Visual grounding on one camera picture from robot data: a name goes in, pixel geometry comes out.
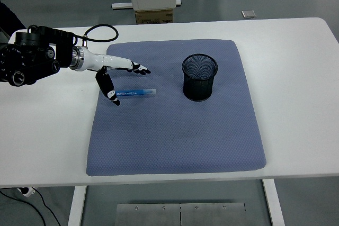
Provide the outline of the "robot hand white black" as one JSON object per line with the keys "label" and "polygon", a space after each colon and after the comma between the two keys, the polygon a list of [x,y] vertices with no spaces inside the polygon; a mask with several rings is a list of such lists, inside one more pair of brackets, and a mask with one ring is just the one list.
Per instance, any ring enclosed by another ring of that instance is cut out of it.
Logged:
{"label": "robot hand white black", "polygon": [[95,79],[102,94],[117,106],[120,105],[120,101],[117,97],[111,77],[108,74],[108,69],[126,70],[141,75],[151,73],[148,68],[137,62],[133,62],[130,59],[112,55],[94,54],[84,47],[80,47],[80,49],[84,54],[82,57],[82,69],[96,72]]}

